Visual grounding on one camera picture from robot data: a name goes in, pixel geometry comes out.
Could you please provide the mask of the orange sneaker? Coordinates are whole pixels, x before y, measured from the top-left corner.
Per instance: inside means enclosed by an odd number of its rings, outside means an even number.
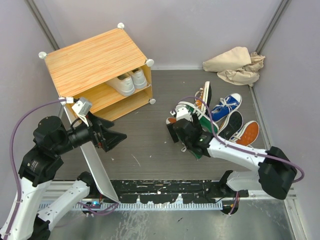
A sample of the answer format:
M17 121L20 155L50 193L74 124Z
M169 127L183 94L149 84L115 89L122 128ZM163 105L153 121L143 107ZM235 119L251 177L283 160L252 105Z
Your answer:
M195 93L195 97L201 99L208 107L210 106L212 99L212 88L210 81L206 81L203 87L200 87L199 90ZM199 99L195 100L195 105L205 114L208 113L207 107Z
M239 145L250 146L258 138L259 131L260 127L256 121L247 122L234 136L235 142Z

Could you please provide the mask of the white cabinet door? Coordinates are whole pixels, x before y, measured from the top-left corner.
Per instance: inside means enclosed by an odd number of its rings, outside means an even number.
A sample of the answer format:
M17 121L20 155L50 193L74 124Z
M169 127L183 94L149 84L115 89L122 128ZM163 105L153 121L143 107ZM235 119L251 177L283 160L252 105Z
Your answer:
M105 197L119 203L118 195L108 177L94 144L89 141L79 147L94 179L96 188Z

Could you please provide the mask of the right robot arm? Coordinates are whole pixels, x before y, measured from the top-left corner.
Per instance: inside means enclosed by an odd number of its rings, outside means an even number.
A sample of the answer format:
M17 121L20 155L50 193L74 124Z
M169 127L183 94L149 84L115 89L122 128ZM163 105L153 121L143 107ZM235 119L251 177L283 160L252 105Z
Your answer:
M245 172L228 170L222 176L219 191L223 196L231 197L244 190L263 190L278 200L287 197L298 171L280 148L273 146L266 150L233 143L204 131L195 118L167 120L166 126L172 140L183 143L195 156L219 158L248 169Z

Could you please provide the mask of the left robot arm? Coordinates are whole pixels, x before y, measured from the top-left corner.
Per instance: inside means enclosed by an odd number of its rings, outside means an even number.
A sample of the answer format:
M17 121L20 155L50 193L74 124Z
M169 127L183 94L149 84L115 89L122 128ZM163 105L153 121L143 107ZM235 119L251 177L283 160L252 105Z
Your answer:
M117 193L108 176L101 176L103 167L92 167L81 173L73 185L49 207L39 211L43 195L63 165L61 156L85 144L105 152L127 138L110 130L114 123L92 113L88 124L66 129L58 116L43 118L33 132L34 147L22 159L17 174L17 194L9 216L0 230L2 240L47 240L58 221L83 198L101 193L115 203Z

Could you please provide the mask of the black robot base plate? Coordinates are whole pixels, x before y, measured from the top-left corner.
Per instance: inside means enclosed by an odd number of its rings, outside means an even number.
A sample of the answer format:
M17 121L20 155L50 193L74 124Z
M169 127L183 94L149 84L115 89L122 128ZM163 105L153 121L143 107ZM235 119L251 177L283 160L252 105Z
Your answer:
M234 198L236 192L214 180L112 180L112 186L122 204L217 203Z

